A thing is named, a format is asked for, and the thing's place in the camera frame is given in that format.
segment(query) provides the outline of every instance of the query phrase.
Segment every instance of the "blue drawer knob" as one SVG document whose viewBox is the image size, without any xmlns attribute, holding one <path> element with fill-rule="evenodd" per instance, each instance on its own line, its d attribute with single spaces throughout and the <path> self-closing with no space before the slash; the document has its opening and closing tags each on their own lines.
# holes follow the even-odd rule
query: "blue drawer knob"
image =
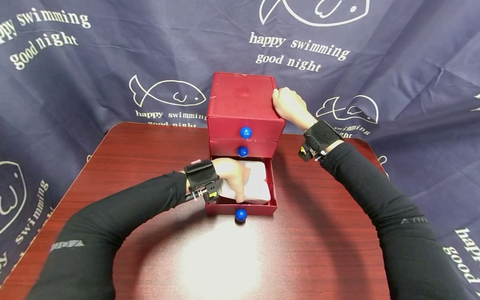
<svg viewBox="0 0 480 300">
<path fill-rule="evenodd" d="M 252 130 L 250 129 L 250 127 L 242 127 L 242 129 L 240 129 L 240 136 L 245 140 L 251 138 Z"/>
<path fill-rule="evenodd" d="M 247 218 L 247 211 L 244 210 L 243 208 L 240 208 L 235 212 L 235 219 L 239 222 L 245 222 L 245 219 Z"/>
<path fill-rule="evenodd" d="M 241 146 L 239 147 L 238 153 L 240 157 L 246 157 L 248 155 L 248 148 L 245 146 Z"/>
</svg>

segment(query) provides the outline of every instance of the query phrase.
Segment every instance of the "wrinkled fabric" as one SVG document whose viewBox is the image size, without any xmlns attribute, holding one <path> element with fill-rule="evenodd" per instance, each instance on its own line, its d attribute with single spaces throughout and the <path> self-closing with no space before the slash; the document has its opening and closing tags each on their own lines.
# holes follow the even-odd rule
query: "wrinkled fabric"
<svg viewBox="0 0 480 300">
<path fill-rule="evenodd" d="M 206 127 L 212 76 L 223 71 L 272 75 L 343 136 L 369 142 L 458 252 L 445 249 L 477 299 L 479 9 L 474 0 L 7 1 L 0 281 L 113 125 Z M 285 132 L 300 133 L 290 123 Z M 455 232 L 466 228 L 468 237 Z"/>
</svg>

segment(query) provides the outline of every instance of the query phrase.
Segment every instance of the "black sleeve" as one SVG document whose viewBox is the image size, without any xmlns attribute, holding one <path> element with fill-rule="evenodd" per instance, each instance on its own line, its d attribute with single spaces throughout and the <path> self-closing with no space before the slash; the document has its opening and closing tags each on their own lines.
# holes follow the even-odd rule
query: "black sleeve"
<svg viewBox="0 0 480 300">
<path fill-rule="evenodd" d="M 375 226 L 392 299 L 466 299 L 425 215 L 357 149 L 342 143 L 321 163 Z"/>
<path fill-rule="evenodd" d="M 113 259 L 133 230 L 185 201 L 187 177 L 171 173 L 74 214 L 52 245 L 27 300 L 115 299 Z"/>
</svg>

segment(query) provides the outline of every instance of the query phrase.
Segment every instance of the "fish illustration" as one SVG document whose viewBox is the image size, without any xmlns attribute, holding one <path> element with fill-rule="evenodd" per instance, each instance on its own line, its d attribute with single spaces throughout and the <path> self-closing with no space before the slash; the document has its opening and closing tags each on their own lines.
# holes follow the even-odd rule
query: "fish illustration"
<svg viewBox="0 0 480 300">
<path fill-rule="evenodd" d="M 0 234 L 15 221 L 27 199 L 27 187 L 20 165 L 0 161 Z"/>
<path fill-rule="evenodd" d="M 378 162 L 380 163 L 380 165 L 383 167 L 384 163 L 387 162 L 387 157 L 385 155 L 382 155 L 378 158 Z M 387 175 L 388 179 L 390 179 L 390 175 L 388 175 L 388 173 L 385 171 L 385 174 Z"/>
<path fill-rule="evenodd" d="M 355 105 L 351 105 L 348 108 L 341 107 L 341 105 L 337 103 L 339 98 L 340 97 L 333 97 L 326 100 L 323 106 L 317 111 L 317 118 L 331 113 L 336 120 L 348 120 L 357 118 L 373 124 L 378 124 L 378 106 L 372 98 L 364 95 L 355 96 L 350 102 L 351 104 Z M 369 115 L 359 109 L 357 105 L 360 105 L 361 107 L 364 107 L 366 110 L 368 110 Z M 344 117 L 340 117 L 340 112 L 343 113 L 345 112 L 345 110 L 347 115 L 345 116 L 344 114 L 342 114 L 342 116 Z"/>
<path fill-rule="evenodd" d="M 139 107 L 142 107 L 147 98 L 176 106 L 195 106 L 206 101 L 200 89 L 185 81 L 163 80 L 145 90 L 138 81 L 137 75 L 134 75 L 128 82 L 128 86 L 133 93 L 133 100 Z"/>
<path fill-rule="evenodd" d="M 354 22 L 366 16 L 370 7 L 370 0 L 262 0 L 259 15 L 263 25 L 280 2 L 295 19 L 315 27 Z"/>
</svg>

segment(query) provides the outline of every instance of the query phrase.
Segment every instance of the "wooden table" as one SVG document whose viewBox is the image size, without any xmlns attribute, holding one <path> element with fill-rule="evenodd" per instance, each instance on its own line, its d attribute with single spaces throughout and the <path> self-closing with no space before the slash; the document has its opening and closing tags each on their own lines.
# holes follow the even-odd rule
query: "wooden table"
<svg viewBox="0 0 480 300">
<path fill-rule="evenodd" d="M 382 252 L 368 217 L 317 163 L 283 134 L 273 159 L 272 217 L 208 217 L 188 202 L 140 226 L 114 263 L 117 299 L 388 299 Z M 350 139 L 378 168 L 370 147 Z M 106 135 L 50 220 L 0 289 L 24 299 L 63 224 L 110 194 L 208 158 L 207 130 L 121 123 Z"/>
</svg>

